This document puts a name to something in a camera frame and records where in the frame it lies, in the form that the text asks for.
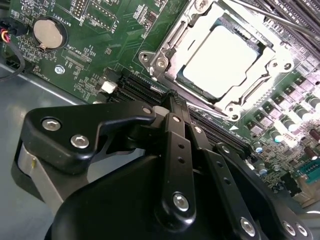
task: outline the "black plastic mount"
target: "black plastic mount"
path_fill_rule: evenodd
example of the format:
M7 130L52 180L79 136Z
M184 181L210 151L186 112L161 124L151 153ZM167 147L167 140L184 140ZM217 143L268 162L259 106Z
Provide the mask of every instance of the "black plastic mount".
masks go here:
M8 33L15 35L16 37L25 35L29 32L29 26L24 25L22 22L12 17L0 18L0 28L8 30Z
M313 239L238 154L222 143L210 145L191 123L184 100L169 94L162 106L166 114L133 101L40 108L26 115L21 144L64 176L85 174L103 156L145 149L144 156L74 190L58 209L48 239ZM45 129L47 119L61 128ZM83 149L71 144L79 134L89 141ZM19 171L12 169L17 179Z

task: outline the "connector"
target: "connector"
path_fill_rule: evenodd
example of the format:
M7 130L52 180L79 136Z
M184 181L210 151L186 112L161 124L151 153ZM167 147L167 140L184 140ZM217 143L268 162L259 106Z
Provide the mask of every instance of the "connector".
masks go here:
M0 28L7 30L10 35L16 37L26 35L29 32L29 26L12 17L0 18Z

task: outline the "cable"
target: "cable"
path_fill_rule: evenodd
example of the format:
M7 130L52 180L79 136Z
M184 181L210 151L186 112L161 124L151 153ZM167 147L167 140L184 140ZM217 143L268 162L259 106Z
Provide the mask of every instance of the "cable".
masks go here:
M24 59L24 56L22 55L20 49L12 42L12 41L9 41L6 43L9 48L11 48L11 50L14 52L14 54L17 56L17 58L19 59L19 62L20 62L20 66L19 68L14 71L13 73L11 73L10 75L8 76L4 76L4 77L0 77L0 82L4 82L4 81L7 81L7 80L10 80L16 76L18 76L20 73L23 72L23 70L25 69L26 67L26 61Z
M193 104L193 103L191 103L191 102L186 102L186 104L188 105L188 106L190 106L190 107L193 107L193 108L196 108L196 109L199 109L199 110L201 110L201 111L204 111L204 112L206 112L206 113L208 113L208 114L211 114L212 116L214 116L214 117L216 117L216 118L219 118L219 119L230 119L230 117L229 116L227 116L227 115L224 115L223 113L220 113L220 112L218 112L218 111L215 111L215 110L209 110L209 109L206 109L206 108L204 108L204 107L201 107L201 106L198 106L198 105L195 105L195 104Z
M298 25L296 23L288 21L288 20L286 20L286 19L284 19L284 18L282 18L280 16L277 16L277 15L275 15L273 13L270 13L270 12L267 12L265 10L262 10L262 9L256 7L256 6L253 6L253 5L249 4L249 3L246 3L246 2L244 2L242 0L229 0L229 1L234 2L236 4L239 4L239 5L247 8L247 9L250 9L250 10L255 11L257 13L260 13L262 15L265 15L266 17L271 18L271 19L273 19L273 20L275 20L275 21L277 21L277 22L279 22L279 23L281 23L283 25L286 25L286 26L288 26L288 27L290 27L290 28L292 28L292 29L304 34L304 35L307 35L308 37L310 37L310 38L312 38L312 39L314 39L316 41L320 41L320 36L319 35L313 33L312 31L310 31L309 29L307 29L307 28L305 28L303 26L300 26L300 25Z
M5 43L9 43L10 42L10 38L8 36L8 31L1 29L1 38Z

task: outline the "green circuit board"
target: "green circuit board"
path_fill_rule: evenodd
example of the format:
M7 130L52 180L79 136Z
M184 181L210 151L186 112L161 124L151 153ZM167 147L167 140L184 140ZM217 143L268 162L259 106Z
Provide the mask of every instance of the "green circuit board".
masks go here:
M53 85L93 103L95 86L107 68L144 74L137 53L155 51L180 15L186 0L12 0L10 16L33 26L52 16L65 26L65 47L44 52L32 32L12 40L24 58L35 65L33 73ZM10 50L4 46L4 54ZM55 66L65 73L59 75Z

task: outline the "electronic component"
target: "electronic component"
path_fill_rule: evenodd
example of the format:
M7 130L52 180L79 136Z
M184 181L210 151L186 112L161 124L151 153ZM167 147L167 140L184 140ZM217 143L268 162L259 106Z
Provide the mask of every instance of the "electronic component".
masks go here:
M320 179L320 160L311 161L299 168L302 174L307 175L306 183L312 184Z
M282 123L289 132L295 132L299 128L299 126L295 124L291 119L283 120Z
M309 131L309 134L314 140L316 140L318 143L320 143L320 134L317 130L311 129Z
M293 86L288 87L285 91L285 94L287 94L290 98L292 98L295 102L299 103L302 99L304 99L304 96L297 91Z
M278 132L277 130L271 131L270 136L272 137L275 143L281 143L285 139L284 136L281 135L281 133Z
M274 99L274 102L282 109L288 110L292 107L292 103L286 100L283 96L279 95Z
M47 52L64 47L68 41L65 26L51 16L40 17L34 22L33 37L35 44Z
M253 143L253 149L257 154L260 154L263 152L263 148L262 148L260 142L258 142L258 141Z
M273 170L274 170L275 172L279 172L279 171L281 170L280 165L278 165L278 164L274 165L274 166L273 166Z
M255 124L253 121L252 121L252 122L249 122L249 123L247 124L247 127L248 127L248 129L249 129L252 133L254 133L254 134L256 134L256 135L259 135L259 134L261 134L261 133L264 131L263 128L259 127L259 126L258 126L257 124Z
M258 166L256 166L256 170L261 176L266 175L268 173L268 170L266 169L266 166L263 163L258 164Z
M311 147L306 146L303 151L305 154L311 159L311 160L316 160L318 159L318 155L311 149Z
M279 119L283 115L278 109L276 109L274 106L270 104L265 106L263 109L274 119Z
M264 127L268 128L270 127L272 124L274 124L273 121L271 121L269 118L267 118L265 115L263 115L262 113L258 114L256 117L257 121L263 125Z
M297 84L300 88L304 89L308 93L312 92L315 89L315 86L305 77L299 77L296 80L295 84Z
M316 111L320 111L320 99L317 97L311 98L308 103L313 107Z
M304 108L298 108L295 113L303 120L303 121L309 121L312 118L312 114L308 112Z

